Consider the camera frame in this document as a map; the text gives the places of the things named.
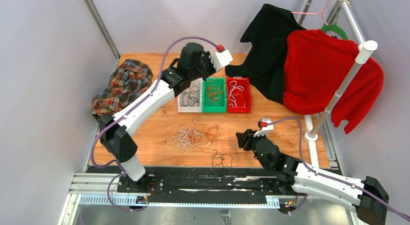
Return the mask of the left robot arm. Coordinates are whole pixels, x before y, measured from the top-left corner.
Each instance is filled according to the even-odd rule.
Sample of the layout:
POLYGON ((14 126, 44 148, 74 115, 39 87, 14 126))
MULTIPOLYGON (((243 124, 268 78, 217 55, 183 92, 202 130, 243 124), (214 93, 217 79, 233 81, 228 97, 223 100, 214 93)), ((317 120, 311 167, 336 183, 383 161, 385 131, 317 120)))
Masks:
POLYGON ((158 79, 136 100, 114 115, 99 119, 96 137, 114 157, 122 174, 130 180, 130 187, 137 193, 148 187, 146 170, 137 156, 137 144, 133 135, 140 126, 164 104, 176 98, 193 81, 203 80, 220 71, 232 61, 232 55, 223 46, 215 52, 205 51, 198 43, 187 43, 167 68, 159 71, 158 79))

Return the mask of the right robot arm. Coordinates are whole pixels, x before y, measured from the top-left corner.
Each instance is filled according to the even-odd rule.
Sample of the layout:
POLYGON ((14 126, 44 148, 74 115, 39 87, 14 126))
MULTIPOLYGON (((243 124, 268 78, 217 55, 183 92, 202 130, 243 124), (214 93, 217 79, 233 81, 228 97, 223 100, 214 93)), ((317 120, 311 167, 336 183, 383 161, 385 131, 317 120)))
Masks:
POLYGON ((239 148, 251 151, 261 166, 276 177, 277 190, 320 197, 352 210, 369 225, 384 225, 389 195, 374 177, 354 179, 305 164, 301 159, 280 152, 266 136, 247 129, 236 133, 239 148))

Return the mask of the green plastic bin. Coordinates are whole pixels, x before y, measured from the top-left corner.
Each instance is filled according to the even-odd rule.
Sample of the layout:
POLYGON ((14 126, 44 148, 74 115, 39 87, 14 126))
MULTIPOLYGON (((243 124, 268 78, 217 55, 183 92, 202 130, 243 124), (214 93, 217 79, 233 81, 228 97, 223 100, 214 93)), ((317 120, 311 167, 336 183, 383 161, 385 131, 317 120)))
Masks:
POLYGON ((203 113, 226 113, 227 93, 226 80, 223 77, 212 77, 203 80, 203 113))

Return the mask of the white plastic bin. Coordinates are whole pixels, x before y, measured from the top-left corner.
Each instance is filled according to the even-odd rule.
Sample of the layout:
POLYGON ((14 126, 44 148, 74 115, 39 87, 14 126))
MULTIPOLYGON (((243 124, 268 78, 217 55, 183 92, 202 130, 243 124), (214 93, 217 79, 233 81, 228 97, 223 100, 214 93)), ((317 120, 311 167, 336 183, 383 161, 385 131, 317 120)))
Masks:
POLYGON ((203 80, 196 79, 190 86, 177 97, 177 110, 179 113, 202 113, 203 105, 203 80))

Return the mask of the red plastic bin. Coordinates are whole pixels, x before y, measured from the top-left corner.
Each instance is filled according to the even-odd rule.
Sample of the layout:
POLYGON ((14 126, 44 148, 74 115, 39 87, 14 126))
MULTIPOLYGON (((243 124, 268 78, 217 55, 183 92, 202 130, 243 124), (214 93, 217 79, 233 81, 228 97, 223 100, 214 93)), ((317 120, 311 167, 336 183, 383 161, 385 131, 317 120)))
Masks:
POLYGON ((252 95, 248 78, 226 78, 227 113, 250 113, 252 95))

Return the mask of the black t-shirt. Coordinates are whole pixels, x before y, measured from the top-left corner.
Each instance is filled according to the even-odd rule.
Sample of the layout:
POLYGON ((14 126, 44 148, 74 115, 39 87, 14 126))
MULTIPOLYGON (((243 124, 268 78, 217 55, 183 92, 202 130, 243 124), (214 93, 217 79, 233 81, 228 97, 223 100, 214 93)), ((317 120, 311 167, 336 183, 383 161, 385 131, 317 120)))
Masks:
POLYGON ((240 39, 242 43, 251 43, 251 50, 242 64, 226 66, 226 75, 248 78, 265 98, 282 104, 287 38, 297 30, 304 27, 291 11, 264 4, 240 39))

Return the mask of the plaid flannel shirt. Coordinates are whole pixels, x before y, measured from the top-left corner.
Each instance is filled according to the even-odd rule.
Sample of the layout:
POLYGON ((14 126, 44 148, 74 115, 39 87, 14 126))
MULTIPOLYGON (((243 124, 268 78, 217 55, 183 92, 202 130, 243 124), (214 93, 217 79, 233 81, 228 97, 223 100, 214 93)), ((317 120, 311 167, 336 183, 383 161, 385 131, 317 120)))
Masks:
POLYGON ((92 101, 92 116, 114 115, 140 97, 152 84, 150 67, 138 60, 126 59, 110 75, 108 86, 92 101))

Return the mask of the red sweater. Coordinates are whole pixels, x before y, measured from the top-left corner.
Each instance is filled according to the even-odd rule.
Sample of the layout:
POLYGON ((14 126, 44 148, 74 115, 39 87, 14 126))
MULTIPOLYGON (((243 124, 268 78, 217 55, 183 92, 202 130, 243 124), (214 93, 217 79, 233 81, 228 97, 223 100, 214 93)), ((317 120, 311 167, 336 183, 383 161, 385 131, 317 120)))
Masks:
MULTIPOLYGON (((355 42, 333 38, 321 30, 297 30, 287 38, 283 103, 298 114, 324 111, 355 62, 355 42)), ((382 67, 370 58, 348 85, 331 112, 338 127, 343 120, 346 134, 368 114, 384 84, 382 67)))

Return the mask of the green hanger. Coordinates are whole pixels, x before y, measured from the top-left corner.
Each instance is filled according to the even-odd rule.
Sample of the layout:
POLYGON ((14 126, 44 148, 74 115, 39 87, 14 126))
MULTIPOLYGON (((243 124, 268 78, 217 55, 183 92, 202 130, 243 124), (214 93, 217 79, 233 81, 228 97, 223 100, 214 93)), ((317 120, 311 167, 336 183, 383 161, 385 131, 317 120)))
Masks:
POLYGON ((323 27, 321 28, 321 31, 322 31, 322 32, 328 32, 328 31, 330 31, 330 32, 333 32, 333 33, 338 34, 343 40, 349 40, 349 38, 348 38, 346 32, 345 32, 341 27, 339 27, 339 26, 337 26, 337 25, 335 25, 335 24, 325 25, 325 26, 323 26, 323 27))

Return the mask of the white clothes rack pole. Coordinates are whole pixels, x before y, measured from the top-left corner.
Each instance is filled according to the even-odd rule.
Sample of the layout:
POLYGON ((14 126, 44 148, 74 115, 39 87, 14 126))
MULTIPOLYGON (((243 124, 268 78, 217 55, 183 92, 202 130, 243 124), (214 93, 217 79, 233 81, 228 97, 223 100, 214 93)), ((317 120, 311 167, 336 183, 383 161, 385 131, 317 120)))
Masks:
POLYGON ((335 91, 328 105, 325 107, 324 111, 320 115, 319 120, 316 122, 316 124, 313 125, 311 129, 305 132, 306 141, 316 141, 317 140, 317 133, 320 127, 324 124, 327 117, 330 116, 337 102, 341 99, 347 87, 352 82, 354 77, 357 75, 361 67, 369 60, 369 58, 371 57, 373 52, 377 50, 377 48, 378 48, 378 43, 373 40, 365 41, 364 43, 358 46, 358 50, 359 50, 358 55, 354 59, 354 63, 352 64, 347 75, 344 77, 343 81, 341 82, 338 89, 335 91))

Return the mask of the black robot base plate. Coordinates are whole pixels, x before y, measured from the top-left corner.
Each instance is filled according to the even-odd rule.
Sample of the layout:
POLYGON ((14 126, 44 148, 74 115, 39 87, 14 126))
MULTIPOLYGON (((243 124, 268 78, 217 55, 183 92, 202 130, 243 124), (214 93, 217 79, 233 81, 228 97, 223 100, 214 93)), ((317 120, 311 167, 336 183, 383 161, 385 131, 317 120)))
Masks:
POLYGON ((146 175, 137 183, 120 177, 117 191, 181 204, 262 204, 267 196, 301 202, 305 197, 272 172, 238 167, 146 167, 146 175))

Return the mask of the aluminium frame rail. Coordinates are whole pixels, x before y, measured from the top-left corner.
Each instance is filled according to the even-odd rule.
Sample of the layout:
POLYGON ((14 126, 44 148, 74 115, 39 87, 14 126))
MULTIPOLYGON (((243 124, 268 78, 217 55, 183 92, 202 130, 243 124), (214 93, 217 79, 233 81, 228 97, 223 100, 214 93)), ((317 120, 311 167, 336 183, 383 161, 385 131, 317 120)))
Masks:
POLYGON ((103 39, 105 40, 108 48, 110 49, 113 57, 119 61, 120 59, 120 52, 118 51, 118 48, 116 47, 114 40, 112 39, 106 25, 104 24, 104 21, 98 11, 98 8, 96 7, 95 3, 93 0, 83 0, 90 15, 92 16, 95 24, 97 25, 97 28, 99 29, 103 39))

